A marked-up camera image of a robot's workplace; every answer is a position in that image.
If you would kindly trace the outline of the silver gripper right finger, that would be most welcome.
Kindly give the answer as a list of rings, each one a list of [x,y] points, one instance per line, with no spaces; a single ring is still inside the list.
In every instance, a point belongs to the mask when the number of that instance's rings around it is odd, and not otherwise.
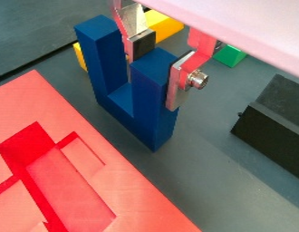
[[[191,88],[202,89],[208,83],[208,75],[202,67],[215,53],[216,39],[195,28],[190,28],[188,45],[194,48],[172,64],[167,90],[166,107],[175,111],[188,98]]]

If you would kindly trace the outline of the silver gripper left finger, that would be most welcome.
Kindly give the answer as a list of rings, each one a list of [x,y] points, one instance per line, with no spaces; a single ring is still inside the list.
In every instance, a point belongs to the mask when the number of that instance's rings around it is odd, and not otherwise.
[[[150,29],[140,3],[123,6],[123,0],[111,0],[111,11],[124,39],[124,51],[132,63],[155,49],[156,32]]]

